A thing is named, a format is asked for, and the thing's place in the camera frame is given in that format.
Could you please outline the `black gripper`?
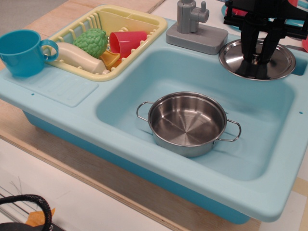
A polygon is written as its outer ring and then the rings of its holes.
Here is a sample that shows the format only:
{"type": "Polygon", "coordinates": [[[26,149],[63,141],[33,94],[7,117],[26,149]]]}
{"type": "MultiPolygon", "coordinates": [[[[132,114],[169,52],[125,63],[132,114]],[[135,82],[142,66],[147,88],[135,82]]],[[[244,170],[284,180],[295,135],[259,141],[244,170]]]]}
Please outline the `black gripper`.
{"type": "Polygon", "coordinates": [[[224,24],[237,26],[241,30],[242,54],[248,62],[252,62],[256,52],[260,31],[268,32],[263,40],[259,59],[261,64],[267,64],[270,61],[281,39],[281,32],[270,31],[271,29],[281,29],[282,38],[286,36],[305,38],[305,24],[292,26],[286,23],[287,20],[305,22],[305,11],[293,6],[287,0],[228,0],[225,6],[227,13],[224,16],[224,24]],[[232,15],[233,8],[247,11],[247,14],[232,15]]]}

